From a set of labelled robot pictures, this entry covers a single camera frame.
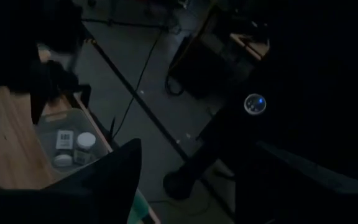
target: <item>gray floor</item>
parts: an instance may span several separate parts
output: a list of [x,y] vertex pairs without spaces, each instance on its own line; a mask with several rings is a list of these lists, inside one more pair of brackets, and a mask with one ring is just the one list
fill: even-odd
[[[109,4],[105,0],[99,0],[96,9],[92,10],[86,7],[85,1],[77,0],[77,2],[85,8],[84,17],[107,18]],[[199,17],[206,9],[206,5],[191,7],[191,11],[176,12],[184,29],[195,29],[199,25]],[[140,1],[119,1],[114,18],[122,22],[149,24],[158,22],[161,16],[155,19],[145,17],[144,7],[144,3]],[[135,27],[106,27],[103,24],[87,23],[85,25],[109,58],[135,87],[159,31]],[[217,111],[221,102],[212,98],[197,101],[187,93],[179,97],[170,97],[165,93],[163,81],[169,63],[182,38],[187,34],[188,32],[182,32],[178,35],[163,34],[161,36],[145,70],[138,92],[190,156],[199,145],[195,137],[210,120],[207,110]],[[53,54],[53,58],[63,64],[67,63],[67,57],[64,55]],[[91,110],[106,128],[109,128],[115,117],[117,128],[131,100],[131,94],[89,44],[83,47],[76,72],[80,82],[89,83],[93,87],[89,106]],[[133,138],[140,138],[143,147],[140,191],[148,201],[169,200],[162,188],[163,177],[166,173],[177,169],[183,161],[136,101],[133,102],[124,125],[116,136],[116,141],[118,144],[124,144]],[[234,184],[217,179],[209,173],[207,172],[206,178],[234,209]],[[172,203],[175,206],[167,203],[151,204],[162,223],[231,223],[200,183],[196,184],[190,199],[184,202],[172,201]],[[206,212],[197,214],[207,207]]]

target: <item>caster wheel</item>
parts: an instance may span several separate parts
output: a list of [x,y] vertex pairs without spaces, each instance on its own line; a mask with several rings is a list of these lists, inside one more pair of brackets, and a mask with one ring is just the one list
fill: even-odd
[[195,180],[183,176],[179,172],[167,174],[163,180],[165,193],[175,200],[184,200],[190,197]]
[[88,0],[88,6],[94,8],[96,5],[96,0]]

